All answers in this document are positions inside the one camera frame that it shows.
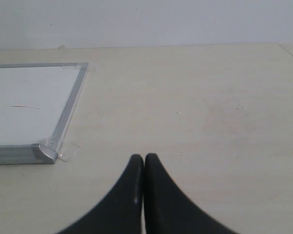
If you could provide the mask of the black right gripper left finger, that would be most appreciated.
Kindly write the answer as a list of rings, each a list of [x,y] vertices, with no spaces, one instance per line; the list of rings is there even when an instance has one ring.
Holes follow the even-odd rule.
[[[126,168],[105,197],[61,234],[140,234],[144,161],[130,157]]]

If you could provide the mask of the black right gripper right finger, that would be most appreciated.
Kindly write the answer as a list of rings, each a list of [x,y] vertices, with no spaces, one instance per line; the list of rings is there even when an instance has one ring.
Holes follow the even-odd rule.
[[[145,158],[144,212],[148,234],[235,233],[195,205],[154,153]]]

